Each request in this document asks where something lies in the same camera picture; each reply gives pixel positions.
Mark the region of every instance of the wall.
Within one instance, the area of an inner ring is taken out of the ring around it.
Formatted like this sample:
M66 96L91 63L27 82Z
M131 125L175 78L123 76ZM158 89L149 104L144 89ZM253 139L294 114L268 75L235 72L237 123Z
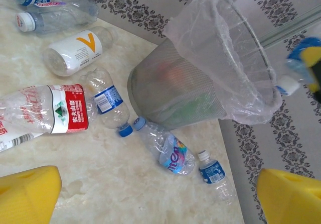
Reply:
M162 31L189 0L94 0L99 17L156 44L164 40ZM257 35L263 36L321 0L234 0Z

